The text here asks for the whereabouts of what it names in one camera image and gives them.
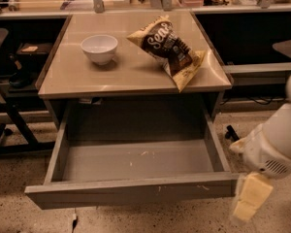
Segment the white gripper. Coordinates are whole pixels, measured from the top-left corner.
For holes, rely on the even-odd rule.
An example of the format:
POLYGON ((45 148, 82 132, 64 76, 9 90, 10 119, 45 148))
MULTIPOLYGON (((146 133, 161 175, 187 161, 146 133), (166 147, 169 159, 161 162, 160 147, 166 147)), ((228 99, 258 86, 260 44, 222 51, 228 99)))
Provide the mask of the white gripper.
POLYGON ((274 189, 267 177, 282 179, 291 174, 291 132, 285 128, 275 132, 269 124, 259 124, 230 150, 240 153, 244 164, 255 171, 239 177, 231 210, 233 222, 249 222, 274 189))

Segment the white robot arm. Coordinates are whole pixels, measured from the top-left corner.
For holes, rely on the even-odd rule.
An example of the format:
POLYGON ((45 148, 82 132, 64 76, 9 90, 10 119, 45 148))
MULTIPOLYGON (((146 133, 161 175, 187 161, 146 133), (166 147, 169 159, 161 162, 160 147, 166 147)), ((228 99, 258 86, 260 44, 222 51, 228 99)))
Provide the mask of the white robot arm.
POLYGON ((230 146, 242 155, 249 173, 238 178, 230 219, 249 222, 271 195, 273 179, 291 174, 291 76, 286 83, 288 102, 266 122, 230 146))

